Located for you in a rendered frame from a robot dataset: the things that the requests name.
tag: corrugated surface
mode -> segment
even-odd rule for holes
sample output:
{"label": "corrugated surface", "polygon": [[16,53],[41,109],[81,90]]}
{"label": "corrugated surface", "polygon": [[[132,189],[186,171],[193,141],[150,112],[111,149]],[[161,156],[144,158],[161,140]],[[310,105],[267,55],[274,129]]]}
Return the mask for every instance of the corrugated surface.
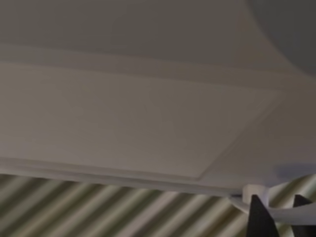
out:
{"label": "corrugated surface", "polygon": [[[271,205],[294,194],[315,200],[316,176],[271,189]],[[246,221],[225,198],[0,175],[0,237],[243,237]]]}

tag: striped surface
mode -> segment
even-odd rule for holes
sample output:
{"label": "striped surface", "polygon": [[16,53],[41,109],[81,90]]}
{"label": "striped surface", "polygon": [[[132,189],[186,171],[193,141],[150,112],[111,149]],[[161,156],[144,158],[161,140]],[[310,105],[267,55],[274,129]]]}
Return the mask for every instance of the striped surface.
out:
{"label": "striped surface", "polygon": [[[270,194],[274,207],[316,200],[316,176]],[[243,237],[246,221],[225,198],[0,175],[0,237]]]}

